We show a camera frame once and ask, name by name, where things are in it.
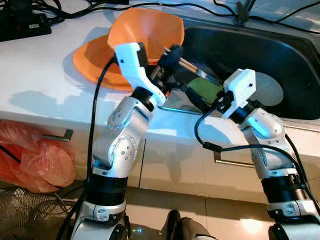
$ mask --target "cabinet handle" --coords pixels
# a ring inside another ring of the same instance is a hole
[[[232,166],[238,166],[238,167],[244,167],[244,168],[252,168],[252,169],[255,168],[255,166],[252,163],[223,160],[223,159],[221,159],[221,154],[219,152],[214,152],[213,157],[214,157],[215,164],[226,164],[226,165],[232,165]]]
[[[49,140],[68,143],[71,140],[71,137],[73,134],[74,134],[73,130],[67,129],[67,130],[65,130],[64,136],[55,136],[55,135],[44,134],[41,137],[43,139],[49,139]]]

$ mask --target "cable connector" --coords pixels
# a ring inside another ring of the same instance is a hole
[[[221,153],[223,151],[223,147],[213,144],[211,142],[204,142],[204,144],[202,145],[204,149],[208,149],[217,153]]]

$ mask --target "orange plastic bowl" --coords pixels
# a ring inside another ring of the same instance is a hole
[[[74,52],[72,60],[79,73],[97,83],[104,67],[114,56],[116,45],[143,42],[148,63],[156,65],[163,47],[181,45],[184,36],[184,24],[180,17],[153,9],[130,8],[116,19],[108,35],[81,46]],[[121,91],[132,90],[116,64],[110,66],[101,85]]]

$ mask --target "stainless steel sink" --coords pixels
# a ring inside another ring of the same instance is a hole
[[[282,118],[320,118],[320,60],[310,40],[192,19],[185,19],[184,25],[185,59],[213,70],[223,79],[236,69],[253,69],[267,75],[283,92],[279,102],[265,107],[267,111]],[[175,77],[183,83],[192,80]],[[267,92],[262,94],[275,97],[273,90],[265,90]],[[199,113],[180,91],[173,91],[163,108]]]

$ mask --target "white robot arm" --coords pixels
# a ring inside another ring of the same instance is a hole
[[[138,144],[152,118],[152,110],[166,100],[165,89],[156,81],[165,70],[157,66],[150,79],[147,77],[148,61],[143,45],[136,42],[118,45],[115,54],[134,92],[112,112],[106,132],[93,145],[92,175],[73,229],[73,240],[128,239],[124,226],[128,175]],[[255,71],[238,69],[224,82],[224,92],[216,101],[218,111],[223,113],[223,118],[231,118],[239,124],[249,144],[273,146],[290,153],[281,119],[247,102],[255,86]],[[221,147],[208,142],[203,146],[222,152]],[[276,222],[269,229],[270,239],[320,239],[320,216],[314,202],[305,194],[293,162],[269,148],[252,148],[251,152],[269,201],[269,215]]]

